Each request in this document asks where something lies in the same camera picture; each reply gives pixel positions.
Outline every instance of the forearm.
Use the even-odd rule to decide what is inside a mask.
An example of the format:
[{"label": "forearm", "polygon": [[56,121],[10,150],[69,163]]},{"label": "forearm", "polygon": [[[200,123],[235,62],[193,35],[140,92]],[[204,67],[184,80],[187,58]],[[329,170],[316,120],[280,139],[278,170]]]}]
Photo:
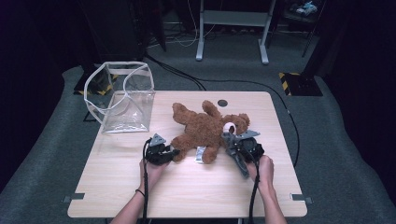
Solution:
[{"label": "forearm", "polygon": [[283,224],[287,223],[280,209],[276,197],[276,191],[272,186],[259,187],[260,195],[264,203],[265,223],[267,224]]},{"label": "forearm", "polygon": [[125,206],[119,211],[119,213],[113,218],[111,224],[118,223],[131,223],[135,224],[145,203],[145,197],[139,191],[137,191],[132,199],[125,204]]}]

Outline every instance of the gray carpet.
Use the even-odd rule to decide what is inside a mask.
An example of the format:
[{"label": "gray carpet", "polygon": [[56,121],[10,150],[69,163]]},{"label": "gray carpet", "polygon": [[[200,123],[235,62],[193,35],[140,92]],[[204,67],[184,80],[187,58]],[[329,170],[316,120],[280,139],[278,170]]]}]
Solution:
[{"label": "gray carpet", "polygon": [[[195,61],[196,42],[190,47],[170,43],[166,52],[158,46],[152,47],[148,48],[148,54],[198,78],[259,82],[281,95],[300,134],[296,174],[304,195],[314,200],[307,206],[305,217],[288,218],[289,223],[396,223],[395,206],[375,171],[361,159],[348,138],[338,104],[322,78],[316,77],[322,97],[290,97],[283,93],[278,73],[302,72],[315,43],[302,58],[303,38],[276,35],[268,49],[270,64],[263,65],[258,38],[254,35],[212,36],[205,42],[201,62]],[[156,90],[198,90],[193,82],[163,70],[152,61],[145,59],[145,62],[153,73]],[[65,195],[74,192],[99,129],[98,122],[82,122],[87,109],[82,96],[73,95],[81,74],[80,67],[64,72],[61,101],[32,151],[0,195],[0,223],[105,223],[103,219],[70,218],[67,216],[69,204],[62,202]],[[296,132],[276,94],[253,83],[202,83],[208,91],[269,91],[294,161]]]}]

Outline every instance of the brown teddy bear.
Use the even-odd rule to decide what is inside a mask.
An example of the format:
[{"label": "brown teddy bear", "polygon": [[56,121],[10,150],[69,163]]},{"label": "brown teddy bear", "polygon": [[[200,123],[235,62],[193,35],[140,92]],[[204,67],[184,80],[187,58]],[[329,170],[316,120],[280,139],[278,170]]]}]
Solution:
[{"label": "brown teddy bear", "polygon": [[247,114],[226,115],[223,117],[218,109],[209,101],[202,103],[205,113],[196,113],[181,103],[173,104],[174,120],[185,125],[184,133],[175,137],[171,145],[180,150],[174,161],[181,161],[187,151],[192,148],[206,147],[202,155],[203,163],[211,163],[217,157],[220,147],[226,147],[221,134],[227,122],[235,124],[236,134],[244,133],[248,129],[250,119]]}]

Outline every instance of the light wood surface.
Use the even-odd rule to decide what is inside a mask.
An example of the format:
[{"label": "light wood surface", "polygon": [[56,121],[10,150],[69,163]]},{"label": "light wood surface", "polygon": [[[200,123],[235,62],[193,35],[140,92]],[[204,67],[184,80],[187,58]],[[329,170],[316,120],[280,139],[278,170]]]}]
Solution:
[{"label": "light wood surface", "polygon": [[[154,97],[148,133],[99,133],[79,180],[76,193],[83,200],[73,200],[70,217],[114,217],[134,195],[139,186],[139,165],[143,145],[155,133],[168,145],[184,126],[172,116],[172,104],[182,103],[188,109],[203,112],[202,101],[217,104],[222,115],[247,113],[249,129],[256,136],[265,154],[274,160],[274,185],[285,217],[302,217],[305,202],[295,202],[290,194],[301,189],[291,164],[290,154],[279,125],[270,94],[263,91],[157,91]],[[196,149],[184,161],[171,162],[161,180],[150,193],[148,217],[248,217],[253,181],[242,177],[233,159],[221,148],[212,164],[194,161]],[[262,199],[257,193],[254,216],[264,217]]]}]

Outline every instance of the dark background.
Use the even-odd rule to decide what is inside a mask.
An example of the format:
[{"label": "dark background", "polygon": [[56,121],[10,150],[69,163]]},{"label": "dark background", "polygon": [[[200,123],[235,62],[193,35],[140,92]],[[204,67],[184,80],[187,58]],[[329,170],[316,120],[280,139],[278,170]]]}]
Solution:
[{"label": "dark background", "polygon": [[[345,2],[354,7],[344,7]],[[321,29],[326,29],[334,13],[348,15],[347,27],[341,48],[329,49],[334,63],[316,63],[330,67],[324,79],[340,105],[346,130],[395,203],[396,3],[332,0],[329,4],[328,23]],[[64,87],[62,72],[78,65],[89,72],[101,59],[77,1],[2,1],[0,34],[3,189],[57,105]]]}]

